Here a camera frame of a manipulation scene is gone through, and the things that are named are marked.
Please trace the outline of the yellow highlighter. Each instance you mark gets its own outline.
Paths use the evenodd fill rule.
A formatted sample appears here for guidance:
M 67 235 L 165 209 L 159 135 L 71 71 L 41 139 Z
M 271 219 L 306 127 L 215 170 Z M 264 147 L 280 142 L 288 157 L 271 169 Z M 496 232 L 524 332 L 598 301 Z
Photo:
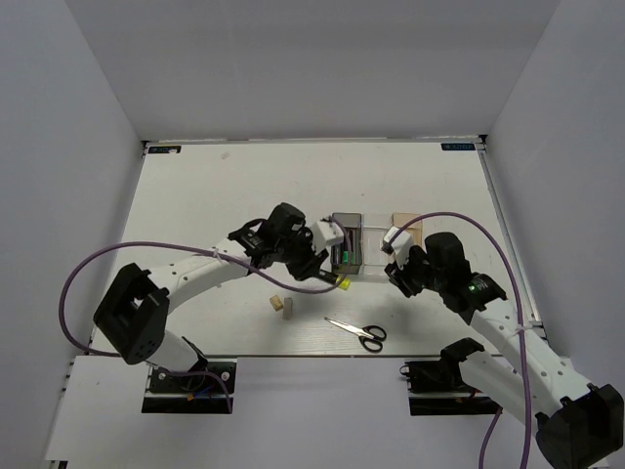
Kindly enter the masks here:
M 351 285 L 351 281 L 347 277 L 339 276 L 324 270 L 321 270 L 315 277 L 342 290 L 347 290 Z

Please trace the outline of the purple highlighter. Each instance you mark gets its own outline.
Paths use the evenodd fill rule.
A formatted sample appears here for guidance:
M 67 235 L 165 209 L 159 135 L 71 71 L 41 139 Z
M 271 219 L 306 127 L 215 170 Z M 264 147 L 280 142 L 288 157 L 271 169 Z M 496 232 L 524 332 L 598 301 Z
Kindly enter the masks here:
M 355 241 L 355 231 L 353 229 L 347 229 L 347 241 L 346 244 L 348 245 L 348 257 L 347 257 L 347 263 L 349 263 L 350 265 L 354 265 L 356 262 L 356 241 Z

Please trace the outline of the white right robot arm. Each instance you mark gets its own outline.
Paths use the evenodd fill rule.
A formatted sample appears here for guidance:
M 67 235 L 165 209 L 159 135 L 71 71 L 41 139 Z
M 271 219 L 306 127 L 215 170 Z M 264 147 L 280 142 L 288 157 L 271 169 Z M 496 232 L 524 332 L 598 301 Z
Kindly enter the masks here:
M 438 233 L 424 245 L 391 228 L 385 249 L 390 282 L 406 297 L 424 290 L 506 359 L 501 364 L 480 342 L 464 338 L 443 348 L 434 379 L 488 395 L 524 424 L 555 468 L 588 468 L 624 444 L 624 400 L 611 385 L 598 387 L 568 366 L 532 328 L 489 276 L 472 271 L 455 234 Z

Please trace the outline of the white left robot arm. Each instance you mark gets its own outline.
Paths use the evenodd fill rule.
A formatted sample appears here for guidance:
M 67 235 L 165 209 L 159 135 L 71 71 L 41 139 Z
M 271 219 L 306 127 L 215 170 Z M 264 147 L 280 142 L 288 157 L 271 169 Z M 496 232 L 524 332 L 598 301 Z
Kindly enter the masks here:
M 171 372 L 184 389 L 197 389 L 205 381 L 207 361 L 186 338 L 168 330 L 169 315 L 212 288 L 275 263 L 285 265 L 297 281 L 328 281 L 331 277 L 321 266 L 329 247 L 343 238 L 330 219 L 307 225 L 299 209 L 282 202 L 268 218 L 228 234 L 208 255 L 193 254 L 153 269 L 124 266 L 97 308 L 94 323 L 128 365 L 147 362 Z

